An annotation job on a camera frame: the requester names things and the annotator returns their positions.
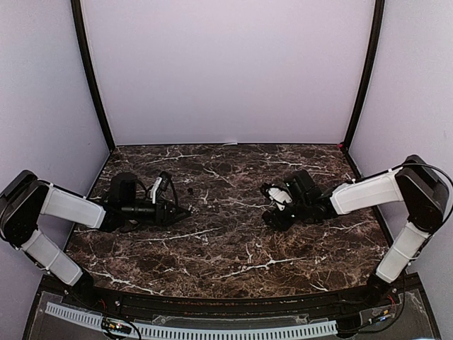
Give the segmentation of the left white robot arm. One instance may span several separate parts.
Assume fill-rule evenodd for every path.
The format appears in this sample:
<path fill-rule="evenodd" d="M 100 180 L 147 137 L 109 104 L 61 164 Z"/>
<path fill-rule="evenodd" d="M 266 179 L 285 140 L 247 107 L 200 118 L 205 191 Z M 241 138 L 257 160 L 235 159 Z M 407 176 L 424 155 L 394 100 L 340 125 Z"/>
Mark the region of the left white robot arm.
<path fill-rule="evenodd" d="M 126 222 L 168 227 L 190 215 L 179 204 L 172 176 L 166 171 L 149 188 L 135 174 L 119 173 L 98 200 L 44 181 L 29 170 L 20 172 L 1 192 L 1 238 L 73 288 L 72 297 L 85 309 L 100 302 L 99 292 L 91 287 L 93 278 L 41 230 L 42 217 L 110 233 Z"/>

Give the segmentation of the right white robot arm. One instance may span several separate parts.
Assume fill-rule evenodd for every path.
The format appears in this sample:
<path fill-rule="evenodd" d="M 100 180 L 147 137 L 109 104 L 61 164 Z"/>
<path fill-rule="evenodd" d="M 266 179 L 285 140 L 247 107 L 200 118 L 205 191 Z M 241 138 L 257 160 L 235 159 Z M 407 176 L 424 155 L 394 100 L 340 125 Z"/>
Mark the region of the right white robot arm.
<path fill-rule="evenodd" d="M 322 191 L 306 170 L 294 172 L 283 186 L 264 183 L 260 192 L 275 208 L 262 215 L 265 224 L 279 231 L 295 222 L 318 223 L 353 211 L 402 202 L 408 219 L 384 258 L 377 265 L 361 301 L 376 307 L 389 294 L 407 265 L 417 258 L 452 215 L 452 179 L 441 169 L 413 154 L 402 164 L 368 177 L 353 179 Z"/>

